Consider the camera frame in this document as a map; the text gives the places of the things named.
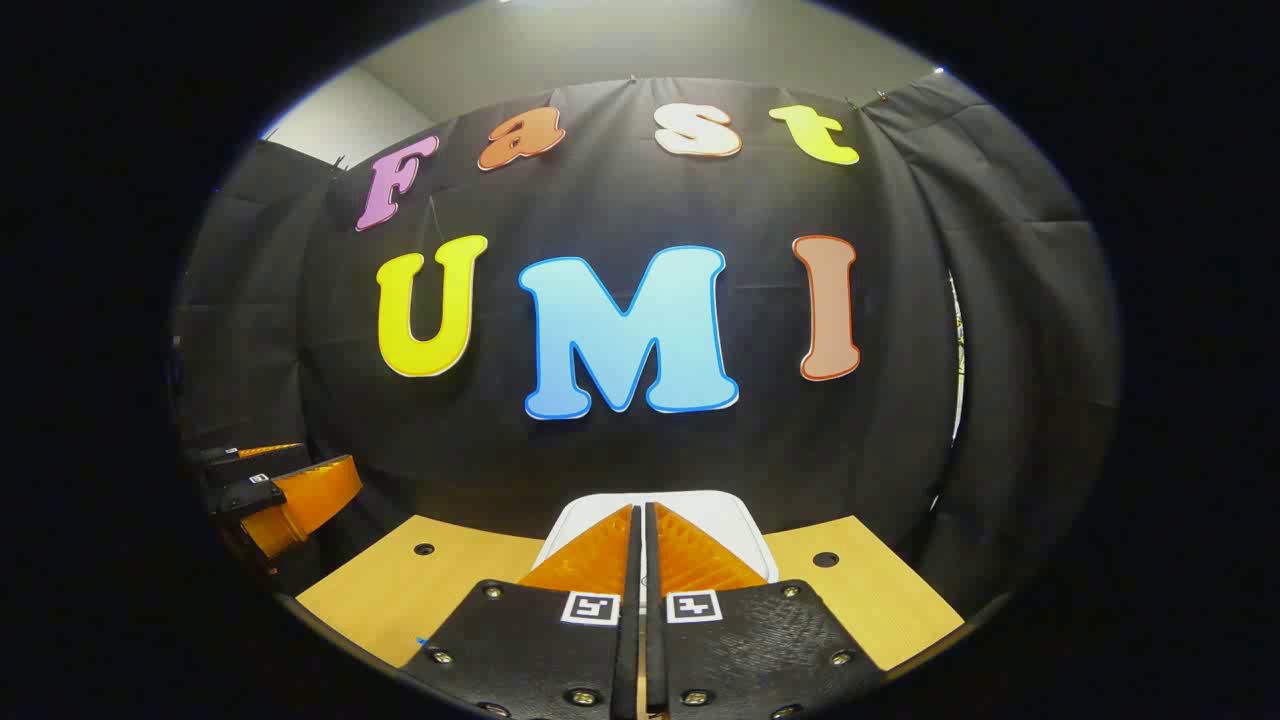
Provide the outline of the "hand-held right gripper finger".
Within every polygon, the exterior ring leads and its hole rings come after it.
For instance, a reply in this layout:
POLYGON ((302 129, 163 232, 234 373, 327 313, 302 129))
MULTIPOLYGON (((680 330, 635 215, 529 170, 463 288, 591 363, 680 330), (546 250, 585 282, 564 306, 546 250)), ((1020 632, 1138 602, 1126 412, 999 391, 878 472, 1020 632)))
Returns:
POLYGON ((671 719, 826 719, 884 673, 801 579, 768 583, 663 503, 645 507, 649 705, 671 719))
POLYGON ((477 582, 402 673, 494 719, 634 719, 641 565, 625 503, 522 580, 477 582))

